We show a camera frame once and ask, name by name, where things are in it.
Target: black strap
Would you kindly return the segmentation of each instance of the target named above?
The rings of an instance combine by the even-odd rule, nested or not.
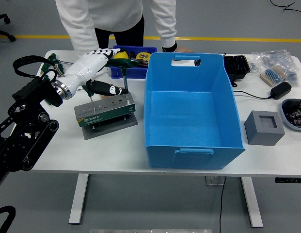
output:
[[[24,73],[24,72],[19,70],[19,68],[22,67],[22,66],[29,65],[29,64],[32,64],[32,63],[36,63],[36,62],[47,63],[51,66],[55,66],[55,64],[52,61],[50,61],[50,60],[48,60],[44,57],[30,55],[30,56],[21,57],[21,58],[14,61],[13,67],[15,69],[15,73],[17,75],[20,75],[20,76],[23,76],[23,77],[29,77],[29,78],[34,78],[34,79],[42,79],[39,76],[27,74],[27,73]]]

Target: blue storage box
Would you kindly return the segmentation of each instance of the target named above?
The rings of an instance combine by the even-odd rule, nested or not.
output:
[[[133,51],[137,55],[140,52],[154,53],[157,52],[156,47],[136,47],[136,46],[120,46],[115,45],[113,49],[124,49],[128,52]],[[145,79],[147,68],[135,67],[127,69],[127,79]],[[111,78],[120,79],[123,78],[120,68],[111,67]]]
[[[201,60],[174,66],[172,60]],[[237,106],[219,54],[155,53],[144,102],[151,167],[222,169],[245,151]]]

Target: black power adapter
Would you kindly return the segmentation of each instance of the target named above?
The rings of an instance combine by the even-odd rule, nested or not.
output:
[[[276,87],[271,89],[271,93],[268,99],[274,98],[278,100],[284,95],[288,94],[290,90],[291,90],[291,85],[288,82],[282,82],[278,84]]]

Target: white table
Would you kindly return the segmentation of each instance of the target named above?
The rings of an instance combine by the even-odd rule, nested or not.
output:
[[[46,57],[52,52],[62,61],[74,62],[78,58],[74,51],[64,50],[49,51]],[[90,102],[86,92],[77,92],[72,99],[64,100],[59,108],[42,103],[51,119],[59,122],[60,128],[32,171],[79,173],[69,221],[72,224],[78,224],[80,221],[88,174],[133,173],[242,177],[251,224],[253,227],[262,227],[251,177],[301,177],[301,132],[293,131],[283,122],[285,135],[275,146],[249,145],[244,122],[252,110],[279,112],[283,100],[301,99],[301,63],[295,57],[294,61],[300,68],[297,72],[300,86],[293,87],[291,92],[282,99],[258,100],[242,93],[235,93],[246,150],[224,169],[188,170],[149,167],[143,131],[144,80],[128,79],[128,87],[136,104],[135,116],[138,125],[93,139],[83,139],[82,130],[78,126],[74,112],[75,106]],[[112,83],[123,86],[123,79],[114,79]],[[259,78],[258,73],[247,74],[237,84],[238,87],[234,90],[246,91],[261,97],[268,97],[270,94],[270,87]]]

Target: white sleeve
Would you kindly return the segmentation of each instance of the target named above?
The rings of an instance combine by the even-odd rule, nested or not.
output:
[[[61,22],[78,56],[99,48],[88,0],[55,0]]]
[[[176,0],[151,0],[150,6],[162,47],[172,47],[175,44],[176,35]]]

